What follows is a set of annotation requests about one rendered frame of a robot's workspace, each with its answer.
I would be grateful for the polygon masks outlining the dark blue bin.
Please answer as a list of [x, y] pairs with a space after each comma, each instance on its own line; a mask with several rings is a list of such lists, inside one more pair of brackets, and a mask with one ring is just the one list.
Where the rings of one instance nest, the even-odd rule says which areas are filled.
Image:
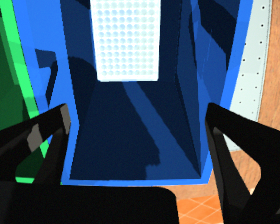
[[13, 0], [39, 113], [71, 118], [62, 185], [208, 184], [209, 102], [230, 109], [253, 0], [160, 0], [157, 81], [100, 81], [90, 0]]

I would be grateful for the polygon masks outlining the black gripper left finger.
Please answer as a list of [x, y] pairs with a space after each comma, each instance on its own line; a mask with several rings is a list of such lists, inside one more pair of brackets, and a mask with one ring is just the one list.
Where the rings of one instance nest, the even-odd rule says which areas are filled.
[[60, 185], [70, 128], [68, 105], [62, 103], [0, 130], [0, 181], [17, 182], [17, 166], [52, 135], [43, 163], [32, 183]]

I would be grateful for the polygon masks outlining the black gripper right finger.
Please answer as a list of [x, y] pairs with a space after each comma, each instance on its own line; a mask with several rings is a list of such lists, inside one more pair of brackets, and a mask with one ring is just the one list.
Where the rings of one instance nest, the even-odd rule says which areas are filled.
[[[207, 106], [205, 129], [223, 224], [270, 224], [279, 218], [280, 130], [213, 102]], [[261, 177], [252, 194], [233, 162], [223, 134], [260, 166]]]

